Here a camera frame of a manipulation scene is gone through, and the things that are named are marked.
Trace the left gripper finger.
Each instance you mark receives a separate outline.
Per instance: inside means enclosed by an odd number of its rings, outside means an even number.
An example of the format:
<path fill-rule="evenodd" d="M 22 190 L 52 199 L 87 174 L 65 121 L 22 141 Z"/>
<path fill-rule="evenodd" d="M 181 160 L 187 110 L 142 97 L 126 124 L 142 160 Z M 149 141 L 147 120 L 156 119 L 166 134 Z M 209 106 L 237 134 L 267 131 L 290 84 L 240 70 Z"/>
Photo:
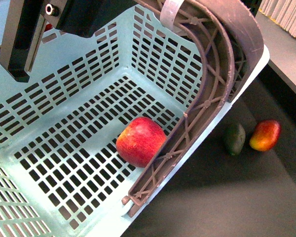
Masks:
<path fill-rule="evenodd" d="M 17 82 L 28 82 L 25 69 L 34 40 L 41 0 L 11 0 L 0 47 L 0 65 Z"/>

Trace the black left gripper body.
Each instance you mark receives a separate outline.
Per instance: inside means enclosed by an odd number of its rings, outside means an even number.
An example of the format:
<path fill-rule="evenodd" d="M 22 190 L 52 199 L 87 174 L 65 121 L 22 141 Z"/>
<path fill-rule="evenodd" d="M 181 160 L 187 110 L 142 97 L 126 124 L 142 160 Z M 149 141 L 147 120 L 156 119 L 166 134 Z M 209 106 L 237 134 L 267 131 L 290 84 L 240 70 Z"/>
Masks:
<path fill-rule="evenodd" d="M 134 0 L 45 0 L 40 13 L 53 28 L 90 38 L 135 4 Z"/>

